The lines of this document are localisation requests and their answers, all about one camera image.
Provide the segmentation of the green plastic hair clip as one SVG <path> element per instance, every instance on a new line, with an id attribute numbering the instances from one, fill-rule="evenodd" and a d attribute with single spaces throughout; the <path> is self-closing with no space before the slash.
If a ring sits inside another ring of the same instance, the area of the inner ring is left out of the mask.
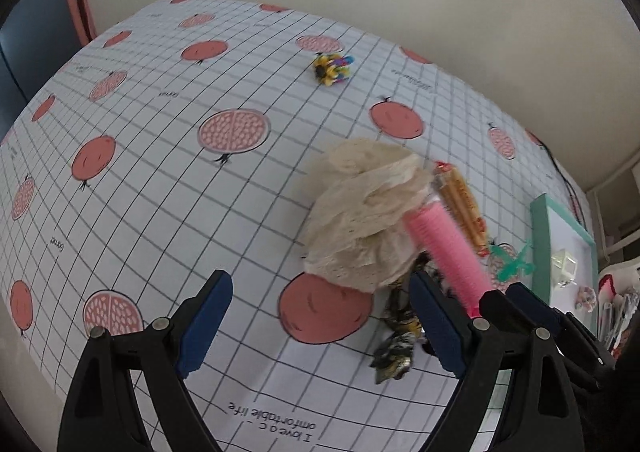
<path id="1" fill-rule="evenodd" d="M 502 267 L 495 272 L 495 279 L 499 283 L 506 283 L 518 277 L 521 273 L 529 276 L 535 271 L 533 261 L 526 259 L 532 243 L 526 241 L 521 250 L 512 256 L 502 246 L 493 244 L 489 248 L 489 255 L 502 262 Z"/>

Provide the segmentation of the red yellow snack packet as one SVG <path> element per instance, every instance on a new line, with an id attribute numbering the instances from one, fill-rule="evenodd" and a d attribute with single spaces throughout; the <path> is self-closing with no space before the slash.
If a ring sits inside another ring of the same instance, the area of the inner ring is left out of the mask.
<path id="1" fill-rule="evenodd" d="M 462 173 L 453 164 L 437 161 L 434 176 L 438 193 L 465 238 L 478 256 L 486 257 L 489 254 L 487 226 Z"/>

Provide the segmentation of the small white plastic box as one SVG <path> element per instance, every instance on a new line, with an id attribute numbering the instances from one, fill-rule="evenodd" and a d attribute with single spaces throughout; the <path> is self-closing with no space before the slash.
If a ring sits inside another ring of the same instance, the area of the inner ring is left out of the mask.
<path id="1" fill-rule="evenodd" d="M 575 283 L 578 262 L 567 250 L 562 249 L 551 255 L 551 282 L 557 289 Z"/>

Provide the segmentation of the pastel scrunchie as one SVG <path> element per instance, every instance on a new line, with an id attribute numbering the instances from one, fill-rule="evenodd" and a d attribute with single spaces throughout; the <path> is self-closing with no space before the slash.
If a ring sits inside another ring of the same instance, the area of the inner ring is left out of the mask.
<path id="1" fill-rule="evenodd" d="M 585 313 L 592 313 L 597 305 L 598 296 L 596 291 L 592 287 L 587 287 L 587 285 L 579 285 L 575 297 L 575 308 L 585 311 Z"/>

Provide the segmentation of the pomegranate print grid bedsheet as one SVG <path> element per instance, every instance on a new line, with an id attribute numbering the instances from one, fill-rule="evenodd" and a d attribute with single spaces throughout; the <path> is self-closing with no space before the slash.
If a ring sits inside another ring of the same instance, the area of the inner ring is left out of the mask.
<path id="1" fill-rule="evenodd" d="M 382 296 L 341 332 L 288 335 L 308 164 L 341 140 L 454 163 L 512 250 L 548 194 L 585 192 L 524 127 L 435 64 L 347 24 L 226 0 L 163 0 L 81 46 L 60 0 L 1 29 L 1 388 L 51 451 L 88 325 L 169 316 L 215 270 L 228 313 L 186 386 L 228 451 L 415 451 L 456 382 L 423 352 L 376 385 Z"/>

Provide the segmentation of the cream mesh bath sponge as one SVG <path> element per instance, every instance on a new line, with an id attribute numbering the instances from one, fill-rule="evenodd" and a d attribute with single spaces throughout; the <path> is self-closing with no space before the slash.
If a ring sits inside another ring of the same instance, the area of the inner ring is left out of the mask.
<path id="1" fill-rule="evenodd" d="M 363 293 L 403 278 L 419 254 L 404 217 L 425 203 L 432 181 L 422 157 L 396 143 L 351 138 L 321 154 L 305 176 L 305 271 Z"/>

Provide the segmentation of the pink hair roller clip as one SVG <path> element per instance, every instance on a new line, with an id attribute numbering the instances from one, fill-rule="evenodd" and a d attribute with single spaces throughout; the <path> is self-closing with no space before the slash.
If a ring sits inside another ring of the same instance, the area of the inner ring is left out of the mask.
<path id="1" fill-rule="evenodd" d="M 435 261 L 466 313 L 479 317 L 480 298 L 491 290 L 491 281 L 442 203 L 433 201 L 408 212 L 404 223 L 416 244 Z"/>

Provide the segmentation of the teal rimmed white tray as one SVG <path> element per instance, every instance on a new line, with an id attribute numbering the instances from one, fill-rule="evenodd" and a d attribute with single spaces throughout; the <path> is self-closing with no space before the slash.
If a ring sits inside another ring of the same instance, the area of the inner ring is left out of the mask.
<path id="1" fill-rule="evenodd" d="M 532 217 L 533 272 L 532 291 L 546 304 L 562 313 L 570 311 L 593 334 L 597 333 L 598 308 L 591 313 L 577 308 L 579 287 L 598 289 L 596 243 L 572 214 L 560 203 L 543 193 L 530 203 Z M 573 284 L 556 287 L 552 280 L 552 255 L 567 251 L 577 261 Z"/>

